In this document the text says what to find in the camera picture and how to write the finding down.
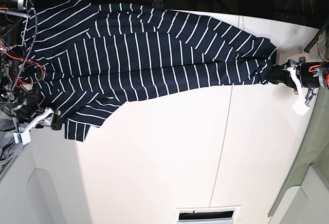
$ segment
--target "air vent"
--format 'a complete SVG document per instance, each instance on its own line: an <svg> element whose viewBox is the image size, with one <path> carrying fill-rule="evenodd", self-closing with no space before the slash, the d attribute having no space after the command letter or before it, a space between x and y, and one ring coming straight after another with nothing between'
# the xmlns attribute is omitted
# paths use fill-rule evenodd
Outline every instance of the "air vent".
<svg viewBox="0 0 329 224"><path fill-rule="evenodd" d="M175 224L233 224L239 208L177 209Z"/></svg>

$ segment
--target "white stripe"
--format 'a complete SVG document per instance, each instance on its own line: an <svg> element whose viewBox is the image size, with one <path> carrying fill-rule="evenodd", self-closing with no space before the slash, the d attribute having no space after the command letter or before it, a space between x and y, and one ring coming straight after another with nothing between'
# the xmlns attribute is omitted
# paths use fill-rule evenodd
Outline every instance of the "white stripe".
<svg viewBox="0 0 329 224"><path fill-rule="evenodd" d="M73 85L72 85L72 83L71 83L71 78L68 78L68 82L69 82L70 85L71 85L72 91L75 91L75 89L73 88Z"/></svg>
<svg viewBox="0 0 329 224"><path fill-rule="evenodd" d="M228 58L230 57L230 54L231 54L231 52L232 52L232 49L233 49L233 47L231 47L231 49L230 49L230 51L228 52L228 54L227 54L227 56L226 56L226 59L225 59L225 62L228 60Z"/></svg>
<svg viewBox="0 0 329 224"><path fill-rule="evenodd" d="M249 70L249 64L248 61L246 61L247 71L248 71L248 79L250 80L250 70Z"/></svg>
<svg viewBox="0 0 329 224"><path fill-rule="evenodd" d="M181 60L181 65L183 66L184 75L185 75L185 79L186 79L186 83L187 83L187 88L190 89L190 83L189 83L189 80L187 79L187 74L186 74L184 63L183 63L183 50L181 47L181 40L179 40L179 47L180 47L180 60Z"/></svg>
<svg viewBox="0 0 329 224"><path fill-rule="evenodd" d="M210 86L210 77L209 77L209 70L207 64L205 64L206 72L207 72L207 79L208 79L208 86Z"/></svg>
<svg viewBox="0 0 329 224"><path fill-rule="evenodd" d="M101 119L101 120L106 120L106 118L99 117L99 116L96 116L96 115L82 114L82 113L80 113L80 112L76 112L76 114L77 114L77 115L82 115L82 116L94 117L94 118Z"/></svg>
<svg viewBox="0 0 329 224"><path fill-rule="evenodd" d="M97 14L97 13L94 13L94 14L90 15L89 17L85 18L84 20L81 20L80 22L74 24L73 26L71 26L71 27L69 27L69 28L67 28L67 29L65 29L65 30L62 30L62 31L58 32L58 33L55 34L55 35L52 35L52 36L50 36L50 37L48 37L48 38L46 38L46 39L43 39L43 40L36 41L36 43L41 43L41 42L45 42L45 41L47 41L47 40L49 40L49 39L52 39L52 38L54 38L54 37L56 37L56 36L62 34L63 32L68 31L68 30L70 30L70 29L72 29L72 28L78 26L79 24L85 22L86 20L88 20L89 18L91 18L92 16L94 16L94 15L96 15L96 14Z"/></svg>
<svg viewBox="0 0 329 224"><path fill-rule="evenodd" d="M216 56L214 57L215 60L217 59L218 55L220 54L221 49L224 47L224 44L225 44L225 40L223 40L223 43L222 43L220 49L218 50Z"/></svg>
<svg viewBox="0 0 329 224"><path fill-rule="evenodd" d="M65 4L69 3L70 1L71 1L71 0L68 0L68 1L65 2L65 3L59 4L59 5L54 6L54 7L47 8L46 10L43 10L43 11L41 11L41 12L38 12L37 15L40 15L40 14L42 14L42 13L48 11L48 10L54 9L54 8L56 8L56 7L61 7L61 6L65 5Z"/></svg>
<svg viewBox="0 0 329 224"><path fill-rule="evenodd" d="M57 98L60 97L62 93L63 93L63 92L60 92L60 93L58 94L58 96L56 96L56 97L51 101L51 103L53 103L54 101L56 101Z"/></svg>
<svg viewBox="0 0 329 224"><path fill-rule="evenodd" d="M70 110L71 110L71 108L73 108L75 105L77 105L79 102L80 102L80 100L85 96L87 94L87 92L85 91L84 93L83 93L83 95L68 109L68 110L66 110L65 111L65 113L63 113L63 114L61 114L61 117L63 117L67 112L69 112Z"/></svg>
<svg viewBox="0 0 329 224"><path fill-rule="evenodd" d="M81 34L87 32L87 31L89 31L89 28L86 29L86 30L84 30L84 31L82 31L82 32L80 32L80 33L78 33L78 34L76 34L76 35L73 35L73 36L71 36L70 38L68 38L68 39L66 39L66 40L64 40L64 41L61 41L60 43L57 43L57 44L55 44L55 45L53 45L53 46L51 46L51 47L48 47L48 48L41 48L41 49L36 49L35 52L40 52L40 51L43 51L43 50L47 50L47 49L51 49L51 48L55 48L55 47L57 47L57 46L59 46L59 45L61 45L61 44L63 44L63 43L66 43L67 41L69 41L69 40L71 40L71 39L73 39L73 38L75 38L75 37L77 37L77 36L79 36L79 35L81 35Z"/></svg>
<svg viewBox="0 0 329 224"><path fill-rule="evenodd" d="M107 52L107 46L106 46L106 38L103 37L103 39L104 39L104 49L105 49L105 53L106 53L106 60L107 60L107 65L108 65L108 75L107 75L107 76L108 76L108 85L109 85L109 87L110 87L112 93L114 94L115 99L116 99L118 102L120 102L119 98L117 97L117 95L116 95L115 92L114 92L114 89L112 88L111 79L110 79L110 76L111 76L111 74L110 74L111 66L110 66L110 64L109 64L109 58L108 58L108 52Z"/></svg>
<svg viewBox="0 0 329 224"><path fill-rule="evenodd" d="M169 95L170 93L169 93L168 85L166 83L166 78L165 78L165 73L163 72L163 68L161 68L161 72L162 72L163 83L165 84L166 90L167 90L167 94Z"/></svg>
<svg viewBox="0 0 329 224"><path fill-rule="evenodd" d="M265 60L265 66L262 68L262 70L260 71L260 73L262 73L266 67L267 67L267 61Z"/></svg>
<svg viewBox="0 0 329 224"><path fill-rule="evenodd" d="M220 78L220 73L218 72L218 64L217 64L217 62L215 62L215 65L216 65L216 73L217 73L217 78L218 78L218 84L220 85L221 84L221 78Z"/></svg>
<svg viewBox="0 0 329 224"><path fill-rule="evenodd" d="M130 33L133 34L133 24L132 24L132 15L129 15L129 26L130 26Z"/></svg>
<svg viewBox="0 0 329 224"><path fill-rule="evenodd" d="M61 60L60 60L59 57L58 57L58 63L60 64L61 73L64 73L63 68L62 68L62 64L61 64Z"/></svg>
<svg viewBox="0 0 329 224"><path fill-rule="evenodd" d="M120 33L120 35L122 35L122 32L121 32L121 23L120 23L120 14L118 14L118 26L119 26L119 33Z"/></svg>
<svg viewBox="0 0 329 224"><path fill-rule="evenodd" d="M93 88L92 88L92 83L90 82L90 76L88 76L88 84L89 84L89 87L90 87L90 91L94 92Z"/></svg>
<svg viewBox="0 0 329 224"><path fill-rule="evenodd" d="M65 89L64 89L64 85L63 85L63 83L62 83L62 80L61 80L61 79L59 79L59 81L60 81L60 84L61 84L61 86L62 86L62 89L63 89L63 91L64 91L64 92L66 92L66 91L65 91Z"/></svg>
<svg viewBox="0 0 329 224"><path fill-rule="evenodd" d="M97 52L97 47L96 47L96 42L95 42L95 38L94 38L94 48L95 48L95 54L96 54L96 60L97 60L97 65L98 65L98 85L99 85L99 88L101 89L102 91L102 94L104 94L104 90L102 88L102 85L101 85L101 80L100 80L100 74L101 74L101 66L99 64L99 58L98 58L98 52Z"/></svg>
<svg viewBox="0 0 329 224"><path fill-rule="evenodd" d="M240 34L241 34L241 30L235 35L235 37L233 37L233 39L228 43L231 44Z"/></svg>
<svg viewBox="0 0 329 224"><path fill-rule="evenodd" d="M186 19L185 19L185 21L184 21L184 24L183 24L182 28L180 29L179 33L176 35L176 38L178 38L179 35L181 34L181 32L184 30L185 25L186 25L186 23L187 23L187 20L189 19L189 16L190 16L190 14L188 13L187 16L186 16Z"/></svg>
<svg viewBox="0 0 329 224"><path fill-rule="evenodd" d="M200 44L201 44L202 40L204 39L204 37L205 37L205 35L206 35L206 33L207 33L208 29L209 29L209 27L207 27L207 28L206 28L206 30L205 30L205 32L204 32L204 34L202 35L202 37L201 37L201 39L200 39L199 43L196 45L195 49L197 49L197 48L198 48L198 46L200 46Z"/></svg>
<svg viewBox="0 0 329 224"><path fill-rule="evenodd" d="M111 35L111 32L110 32L110 30L109 30L108 17L109 17L109 14L108 14L107 17L106 17L107 32L108 32L108 35L109 35L109 36L112 36L112 35Z"/></svg>
<svg viewBox="0 0 329 224"><path fill-rule="evenodd" d="M199 18L197 19L196 25L194 26L194 29L193 29L193 31L192 31L190 37L186 40L185 43L188 43L188 42L190 41L190 39L193 37L193 35L194 35L194 33L195 33L195 30L196 30L196 28L197 28L197 26L198 26L198 24L199 24L200 18L201 18L201 16L199 15Z"/></svg>
<svg viewBox="0 0 329 224"><path fill-rule="evenodd" d="M197 72L196 66L194 66L194 71L195 71L195 75L196 75L196 82L197 82L197 87L200 88L200 80L199 80L199 74Z"/></svg>
<svg viewBox="0 0 329 224"><path fill-rule="evenodd" d="M273 54L277 49L278 49L278 48L276 48L276 49L270 54L270 56L267 58L268 60L271 59L272 54Z"/></svg>
<svg viewBox="0 0 329 224"><path fill-rule="evenodd" d="M177 82L177 79L176 79L175 68L174 67L171 67L171 68L173 69L173 75L174 75L174 80L175 80L175 83L176 83L177 91L180 92L179 85L178 85L178 82Z"/></svg>
<svg viewBox="0 0 329 224"><path fill-rule="evenodd" d="M66 56L67 56L68 67L70 69L70 74L72 75L71 61L70 61L70 57L68 56L68 50L66 51Z"/></svg>
<svg viewBox="0 0 329 224"><path fill-rule="evenodd" d="M131 72L131 68L130 68L130 56L129 56L129 49L128 49L128 44L127 44L127 38L126 38L126 35L125 35L125 34L123 35L123 37L124 37L125 49L126 49L126 52L127 52L130 86L132 87L132 89L133 89L134 92L135 92L135 95L136 95L136 99L137 99L137 101L139 101L139 98L138 98L138 95L137 95L137 91L136 91L136 89L134 88L134 86L133 86L133 81L132 81L132 72Z"/></svg>
<svg viewBox="0 0 329 224"><path fill-rule="evenodd" d="M52 58L55 58L55 57L57 57L57 56L60 56L61 54L65 53L65 52L66 52L66 50L64 50L63 52L60 52L60 53L58 53L58 54L55 54L54 56L48 57L48 58L46 58L46 57L41 57L41 58L39 58L39 59L36 59L36 61L40 61L40 60L42 60L42 59L50 60L50 59L52 59Z"/></svg>
<svg viewBox="0 0 329 224"><path fill-rule="evenodd" d="M162 53L161 53L160 38L159 38L159 32L158 31L156 32L156 38L157 38L157 41L158 41L160 68L162 68Z"/></svg>
<svg viewBox="0 0 329 224"><path fill-rule="evenodd" d="M174 25L174 22L175 22L175 19L176 19L177 15L178 15L178 12L176 12L176 14L175 14L175 16L174 16L173 20L171 21L171 25L170 25L170 27L169 27L169 29L168 29L167 33L169 33L169 32L170 32L170 30L171 30L171 28L173 27L173 25Z"/></svg>
<svg viewBox="0 0 329 224"><path fill-rule="evenodd" d="M150 43L149 43L149 36L148 33L146 32L146 43L148 46L148 54L149 54L149 64L150 64L150 72L151 72L151 80L152 80L152 84L155 88L155 92L156 92L156 96L159 97L159 92L158 92L158 88L154 83L154 79L153 79L153 72L152 72L152 61L151 61L151 52L150 52Z"/></svg>
<svg viewBox="0 0 329 224"><path fill-rule="evenodd" d="M168 43L169 43L169 53L170 53L170 66L173 66L173 54L171 51L171 41L170 41L170 35L168 34Z"/></svg>
<svg viewBox="0 0 329 224"><path fill-rule="evenodd" d="M190 90L190 82L187 78L187 73L186 73L185 66L183 66L183 70L184 70L184 75L185 75L185 79L186 79L186 83L187 83L187 89Z"/></svg>
<svg viewBox="0 0 329 224"><path fill-rule="evenodd" d="M257 53L258 49L261 47L261 45L263 44L264 42L264 38L262 39L261 43L259 44L258 48L256 49L256 51L253 53L252 57L255 56L255 54Z"/></svg>
<svg viewBox="0 0 329 224"><path fill-rule="evenodd" d="M125 89L122 88L122 84L121 84L121 77L120 77L120 72L121 72L121 69L120 69L120 59L119 59L119 52L118 52L117 41L116 41L115 35L113 35L113 39L114 39L115 52L116 52L117 60L118 60L118 78L119 78L119 85L120 85L120 88L121 88L121 89L123 90L123 92L124 92L124 95L125 95L125 97L126 97L126 100L128 101L127 93L126 93Z"/></svg>
<svg viewBox="0 0 329 224"><path fill-rule="evenodd" d="M206 50L205 54L207 54L207 53L208 53L208 51L209 51L209 49L210 49L211 45L214 43L214 41L215 41L216 37L217 37L217 33L215 34L214 38L212 39L211 43L209 44L209 46L208 46L208 48L207 48L207 50Z"/></svg>
<svg viewBox="0 0 329 224"><path fill-rule="evenodd" d="M120 105L114 105L112 103L107 103L107 104L103 104L100 101L96 100L96 102L101 105L101 106L112 106L112 107L121 107Z"/></svg>
<svg viewBox="0 0 329 224"><path fill-rule="evenodd" d="M74 140L77 139L77 128L78 128L78 124L76 123L76 132L75 132L75 134L74 134Z"/></svg>
<svg viewBox="0 0 329 224"><path fill-rule="evenodd" d="M87 104L89 104L90 102L92 102L92 101L98 96L98 94L99 94L99 93L96 93L96 94L90 99L90 101L89 101Z"/></svg>
<svg viewBox="0 0 329 224"><path fill-rule="evenodd" d="M222 23L222 21L220 21L220 22L216 25L216 27L213 29L213 31L215 31L215 30L219 27L219 25L221 25L221 23Z"/></svg>
<svg viewBox="0 0 329 224"><path fill-rule="evenodd" d="M228 29L224 32L223 35L221 35L221 37L224 37L226 35L226 33L232 28L232 26L230 25L230 27L228 27Z"/></svg>
<svg viewBox="0 0 329 224"><path fill-rule="evenodd" d="M74 93L75 93L75 91L73 91L73 92L71 93L71 95L65 100L65 102L63 102L61 105L59 105L59 107L58 107L57 109L60 109L65 103L67 103L68 100L71 99L71 97L73 96Z"/></svg>
<svg viewBox="0 0 329 224"><path fill-rule="evenodd" d="M246 56L248 53L253 51L253 45L254 45L254 41L252 40L252 44L251 44L251 50L249 50L247 53L245 53L243 56L241 56L241 58L243 58L244 56Z"/></svg>
<svg viewBox="0 0 329 224"><path fill-rule="evenodd" d="M82 88L82 84L81 84L81 80L80 80L80 79L81 79L81 77L79 76L79 77L78 77L78 82L79 82L79 85L80 85L81 91L83 91L83 88Z"/></svg>
<svg viewBox="0 0 329 224"><path fill-rule="evenodd" d="M150 18L149 18L149 20L148 20L148 23L151 21L151 19L152 19L152 17L153 17L153 11L154 11L154 8L152 8L152 10L151 10L151 16L150 16Z"/></svg>
<svg viewBox="0 0 329 224"><path fill-rule="evenodd" d="M82 138L82 141L84 141L85 140L85 137L86 136L86 125L84 125L84 127L83 127L83 138Z"/></svg>
<svg viewBox="0 0 329 224"><path fill-rule="evenodd" d="M249 41L249 39L251 38L252 35L249 35L249 37L247 38L247 40L245 40L243 42L243 44L241 44L241 46L236 50L237 52Z"/></svg>
<svg viewBox="0 0 329 224"><path fill-rule="evenodd" d="M44 22L48 21L49 19L53 18L54 16L58 15L59 13L65 11L65 10L67 10L67 9L70 9L70 8L72 8L72 7L75 7L80 1L82 1L82 0L78 0L73 6L70 6L70 7L68 7L68 8L65 8L65 9L63 9L63 10L61 10L61 11L59 11L59 12L53 14L52 16L50 16L50 17L46 18L45 20L39 22L38 25L43 24Z"/></svg>
<svg viewBox="0 0 329 224"><path fill-rule="evenodd" d="M95 49L95 55L96 55L96 60L97 60L97 66L98 66L98 74L101 74L101 66L99 65L99 58L98 58L98 52L97 52L97 47L96 47L96 41L94 39L94 49Z"/></svg>
<svg viewBox="0 0 329 224"><path fill-rule="evenodd" d="M76 51L76 57L77 57L77 62L78 62L78 68L79 68L79 73L80 73L80 76L82 76L82 73L81 73L81 67L80 67L80 60L79 60L79 55L78 55L78 50L77 50L77 45L74 43L74 49Z"/></svg>
<svg viewBox="0 0 329 224"><path fill-rule="evenodd" d="M191 62L194 64L194 54L193 54L193 48L191 47Z"/></svg>
<svg viewBox="0 0 329 224"><path fill-rule="evenodd" d="M66 138L67 138L67 139L68 139L68 131L69 131L69 129L68 129L68 128L69 128L69 123L70 123L70 122L69 122L69 121L67 121L67 128L66 128L66 130L67 130L67 133L66 133Z"/></svg>
<svg viewBox="0 0 329 224"><path fill-rule="evenodd" d="M231 84L230 75L228 74L228 69L227 69L227 62L225 62L225 69L226 69L226 76L228 78L228 83Z"/></svg>
<svg viewBox="0 0 329 224"><path fill-rule="evenodd" d="M184 60L183 60L183 49L181 47L181 40L179 40L179 50L180 50L180 61L181 61L181 65L184 65Z"/></svg>
<svg viewBox="0 0 329 224"><path fill-rule="evenodd" d="M166 13L166 11L164 11L163 13L162 13L162 15L161 15L161 20L160 20L160 23L159 23L159 25L158 25L158 29L160 29L160 26L161 26L161 24L162 24L162 21L163 21L163 16L164 16L164 14Z"/></svg>
<svg viewBox="0 0 329 224"><path fill-rule="evenodd" d="M84 50L86 52L86 60L87 60L87 65L88 65L88 70L89 70L88 83L89 83L91 92L93 92L92 84L90 82L90 75L92 75L92 71L90 69L89 56L88 56L88 51L87 51L87 46L86 46L86 40L85 39L83 39L83 45L84 45Z"/></svg>
<svg viewBox="0 0 329 224"><path fill-rule="evenodd" d="M95 20L95 28L96 28L96 32L97 32L98 37L101 37L101 35L98 31L97 20Z"/></svg>
<svg viewBox="0 0 329 224"><path fill-rule="evenodd" d="M96 111L103 111L103 112L107 112L107 113L109 113L109 114L113 114L113 112L111 112L111 111L103 110L103 109L99 109L99 108L94 108L94 107L89 106L89 105L86 105L86 107L89 107L89 108L91 108L91 109L93 109L93 110L96 110Z"/></svg>
<svg viewBox="0 0 329 224"><path fill-rule="evenodd" d="M144 86L144 81L143 81L143 77L142 77L142 71L141 71L141 64L140 64L140 54L139 54L139 45L138 45L138 40L137 40L137 34L135 33L135 41L136 41L136 48L137 48L137 55L138 55L138 64L139 64L139 76L140 76L140 82L145 90L145 94L147 99L149 98L149 93L148 90L145 88Z"/></svg>
<svg viewBox="0 0 329 224"><path fill-rule="evenodd" d="M237 60L235 61L235 67L236 67L236 72L237 72L237 77L238 77L238 79L239 79L239 83L241 83L239 67L237 66Z"/></svg>
<svg viewBox="0 0 329 224"><path fill-rule="evenodd" d="M143 14L143 5L140 6L140 14L137 15L137 18L139 18Z"/></svg>
<svg viewBox="0 0 329 224"><path fill-rule="evenodd" d="M85 123L85 122L80 122L80 121L75 121L71 118L66 118L67 120L71 121L71 122L75 122L75 123L78 123L78 124L83 124L83 125L92 125L92 126L95 126L95 127L100 127L99 125L95 125L95 124L91 124L91 123Z"/></svg>

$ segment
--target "gray cloth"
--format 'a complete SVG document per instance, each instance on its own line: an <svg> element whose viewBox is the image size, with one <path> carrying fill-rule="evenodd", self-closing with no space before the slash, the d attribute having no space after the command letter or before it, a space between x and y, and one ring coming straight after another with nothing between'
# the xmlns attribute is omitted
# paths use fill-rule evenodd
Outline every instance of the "gray cloth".
<svg viewBox="0 0 329 224"><path fill-rule="evenodd" d="M12 118L0 110L0 170L23 149L22 143L15 144L12 128L14 128Z"/></svg>

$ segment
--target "white table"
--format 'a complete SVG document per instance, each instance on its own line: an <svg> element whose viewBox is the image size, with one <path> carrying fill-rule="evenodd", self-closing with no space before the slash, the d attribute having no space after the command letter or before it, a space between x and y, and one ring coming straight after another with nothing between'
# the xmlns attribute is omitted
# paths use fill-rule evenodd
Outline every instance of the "white table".
<svg viewBox="0 0 329 224"><path fill-rule="evenodd" d="M198 14L271 39L280 63L317 32ZM237 223L267 224L312 114L297 116L296 98L283 84L197 89L125 103L84 143L34 130L29 149L52 176L68 224L174 224L176 208L223 206L241 206Z"/></svg>

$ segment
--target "striped shirt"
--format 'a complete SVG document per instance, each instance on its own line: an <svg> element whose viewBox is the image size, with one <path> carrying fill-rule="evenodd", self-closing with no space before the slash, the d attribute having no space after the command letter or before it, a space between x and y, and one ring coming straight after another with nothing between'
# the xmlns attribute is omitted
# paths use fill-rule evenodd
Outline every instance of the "striped shirt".
<svg viewBox="0 0 329 224"><path fill-rule="evenodd" d="M31 59L46 74L41 105L57 108L65 138L83 141L126 101L213 85L267 83L276 47L209 16L134 4L68 0L38 10ZM25 47L34 34L28 21ZM36 72L30 81L38 79Z"/></svg>

